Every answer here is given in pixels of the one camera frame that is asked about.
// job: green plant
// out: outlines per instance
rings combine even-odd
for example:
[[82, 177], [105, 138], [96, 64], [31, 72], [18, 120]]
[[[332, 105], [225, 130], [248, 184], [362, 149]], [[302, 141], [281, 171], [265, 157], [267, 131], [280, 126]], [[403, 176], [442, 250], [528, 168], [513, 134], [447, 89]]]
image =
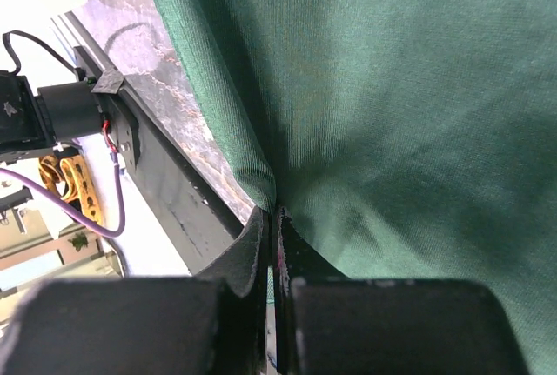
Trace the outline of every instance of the green plant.
[[87, 236], [85, 236], [84, 232], [76, 233], [76, 236], [68, 241], [73, 245], [76, 251], [81, 251], [82, 248], [89, 246], [89, 240], [87, 240]]

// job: black cylinder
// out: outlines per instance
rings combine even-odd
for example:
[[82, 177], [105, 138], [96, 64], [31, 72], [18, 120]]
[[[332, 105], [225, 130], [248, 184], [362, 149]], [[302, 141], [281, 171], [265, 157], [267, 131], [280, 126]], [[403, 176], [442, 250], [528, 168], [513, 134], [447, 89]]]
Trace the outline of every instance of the black cylinder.
[[102, 118], [97, 100], [86, 82], [38, 88], [58, 142], [99, 133]]

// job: yellow object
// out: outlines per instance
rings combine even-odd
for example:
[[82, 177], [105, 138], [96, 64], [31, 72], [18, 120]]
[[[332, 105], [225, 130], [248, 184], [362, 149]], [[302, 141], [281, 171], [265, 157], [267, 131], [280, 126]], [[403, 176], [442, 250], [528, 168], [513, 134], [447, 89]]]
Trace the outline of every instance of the yellow object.
[[[81, 212], [95, 223], [103, 224], [95, 186], [83, 156], [76, 155], [58, 161], [56, 157], [49, 155], [41, 157], [39, 164], [41, 179], [50, 192], [66, 203], [79, 199]], [[56, 187], [60, 182], [66, 183], [63, 195], [60, 195]]]

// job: green fabric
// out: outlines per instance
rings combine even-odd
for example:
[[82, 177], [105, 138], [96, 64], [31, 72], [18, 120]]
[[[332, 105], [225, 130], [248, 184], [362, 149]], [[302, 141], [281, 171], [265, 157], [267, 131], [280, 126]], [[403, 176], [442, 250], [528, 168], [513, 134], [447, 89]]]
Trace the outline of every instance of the green fabric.
[[155, 0], [256, 204], [354, 277], [470, 278], [557, 372], [557, 0]]

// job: marble table surface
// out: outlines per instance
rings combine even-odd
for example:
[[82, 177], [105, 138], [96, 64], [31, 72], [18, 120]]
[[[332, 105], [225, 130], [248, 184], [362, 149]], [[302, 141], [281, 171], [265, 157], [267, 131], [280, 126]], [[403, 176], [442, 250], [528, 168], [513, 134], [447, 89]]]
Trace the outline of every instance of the marble table surface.
[[207, 128], [153, 0], [89, 0], [73, 12], [205, 180], [245, 223], [253, 202], [234, 180]]

